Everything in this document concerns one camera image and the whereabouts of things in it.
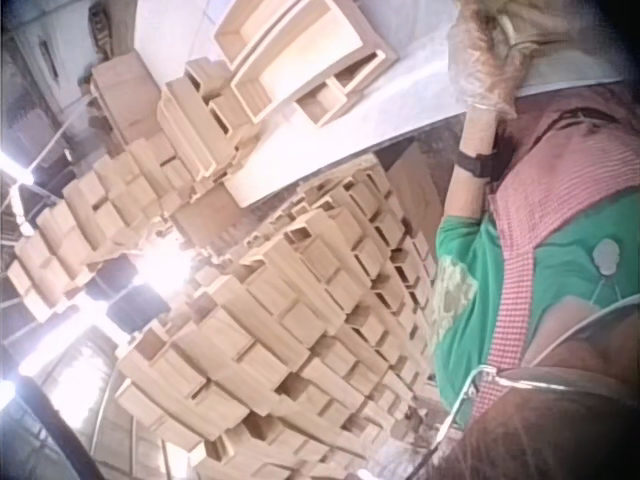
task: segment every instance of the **stack of wooden boxes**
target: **stack of wooden boxes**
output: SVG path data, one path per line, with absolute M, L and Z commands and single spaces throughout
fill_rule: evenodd
M 429 388 L 434 260 L 378 165 L 274 220 L 118 351 L 116 398 L 205 478 L 344 478 Z
M 145 240 L 199 194 L 160 132 L 133 141 L 114 158 L 99 159 L 63 196 L 38 216 L 35 235 L 18 242 L 8 270 L 39 321 L 64 310 L 101 262 L 144 248 Z

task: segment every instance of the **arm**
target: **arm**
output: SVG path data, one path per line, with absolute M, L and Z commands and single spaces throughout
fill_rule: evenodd
M 496 53 L 492 22 L 487 20 L 490 15 L 479 0 L 460 0 L 458 18 L 449 32 L 451 82 L 469 105 L 460 150 L 472 158 L 493 151 L 501 116 L 515 118 L 515 91 L 535 50 L 534 44 L 521 43 L 501 58 Z M 479 219 L 487 183 L 455 166 L 444 216 Z
M 495 110 L 469 107 L 460 140 L 460 150 L 472 157 L 491 153 L 497 124 L 498 112 Z M 444 205 L 444 216 L 480 218 L 487 183 L 488 179 L 475 178 L 457 165 L 454 166 Z

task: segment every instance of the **wire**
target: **wire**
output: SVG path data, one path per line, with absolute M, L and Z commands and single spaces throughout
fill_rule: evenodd
M 78 105 L 76 105 L 76 107 L 74 108 L 74 110 L 71 112 L 71 115 L 69 115 L 69 118 L 67 118 L 67 120 L 62 124 L 62 126 L 60 127 L 60 129 L 55 133 L 55 135 L 53 136 L 53 138 L 49 141 L 49 143 L 44 147 L 44 149 L 42 150 L 42 152 L 40 152 L 40 154 L 36 157 L 36 159 L 31 163 L 31 165 L 29 165 L 29 167 L 27 168 L 27 172 L 31 173 L 39 164 L 40 162 L 44 159 L 45 155 L 49 152 L 49 150 L 51 149 L 51 147 L 53 147 L 55 145 L 55 143 L 58 141 L 58 139 L 62 136 L 62 134 L 64 133 L 64 131 L 67 129 L 67 127 L 69 125 L 71 125 L 71 123 L 76 119 L 76 117 L 78 117 L 80 115 L 80 113 L 84 112 L 85 107 L 89 104 L 89 102 L 91 102 L 91 100 L 94 99 L 94 95 L 92 93 L 88 93 L 87 95 L 85 95 L 84 97 L 82 97 L 80 99 L 80 103 Z M 22 182 L 17 182 L 16 184 L 13 185 L 13 187 L 15 187 L 16 189 L 22 185 Z M 43 195 L 43 193 L 41 191 L 38 190 L 34 190 L 36 191 L 36 193 L 39 193 L 40 195 Z M 7 198 L 3 203 L 2 206 L 0 207 L 0 212 L 4 211 L 4 209 L 7 207 L 7 205 L 9 204 L 9 202 L 11 201 L 10 197 Z

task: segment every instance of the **wooden board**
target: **wooden board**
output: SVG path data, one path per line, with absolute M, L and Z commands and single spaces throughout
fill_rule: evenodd
M 91 73 L 92 90 L 123 145 L 160 131 L 160 89 L 136 51 L 97 65 Z

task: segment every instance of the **bright light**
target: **bright light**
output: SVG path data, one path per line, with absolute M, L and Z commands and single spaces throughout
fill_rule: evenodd
M 136 263 L 136 283 L 147 283 L 162 297 L 180 290 L 189 278 L 192 253 L 180 250 L 180 238 L 167 236 L 150 245 Z
M 18 367 L 21 375 L 27 377 L 36 375 L 42 367 L 62 354 L 91 325 L 96 325 L 118 345 L 129 341 L 129 335 L 120 330 L 106 316 L 107 305 L 104 302 L 96 302 L 82 293 L 76 298 L 76 304 L 80 311 L 47 335 L 34 352 L 22 361 Z
M 42 367 L 47 365 L 51 360 L 62 354 L 69 345 L 71 345 L 76 338 L 82 335 L 89 327 L 90 322 L 87 322 L 82 315 L 76 314 L 67 320 L 64 324 L 60 325 L 57 330 L 54 330 L 46 336 L 42 342 L 36 347 L 31 355 L 25 358 L 18 371 L 20 375 L 26 377 L 33 377 L 36 375 Z
M 361 480 L 378 480 L 377 477 L 373 476 L 371 472 L 369 472 L 368 470 L 365 470 L 364 468 L 361 468 L 360 470 L 358 470 L 358 477 Z
M 24 218 L 24 207 L 22 206 L 22 199 L 20 198 L 20 188 L 18 184 L 13 185 L 9 189 L 9 201 L 11 203 L 11 210 L 16 217 L 16 222 L 20 227 L 20 233 L 25 237 L 32 237 L 35 231 Z
M 4 410 L 4 407 L 9 405 L 9 402 L 16 396 L 16 386 L 13 382 L 7 380 L 0 380 L 0 412 Z
M 86 323 L 98 327 L 118 346 L 129 342 L 129 335 L 107 317 L 108 305 L 105 302 L 97 302 L 84 293 L 78 295 L 75 302 L 80 307 L 78 315 L 81 315 Z
M 33 185 L 33 175 L 31 175 L 31 172 L 18 165 L 3 152 L 0 152 L 0 170 L 4 170 L 20 183 Z
M 50 395 L 51 403 L 71 428 L 80 428 L 104 387 L 104 361 L 91 349 L 66 368 Z
M 189 476 L 189 454 L 182 450 L 180 447 L 176 447 L 173 443 L 166 442 L 167 446 L 167 460 L 169 461 L 169 468 L 171 468 L 171 475 L 175 478 L 187 478 Z M 160 469 L 164 472 L 164 459 L 160 457 Z

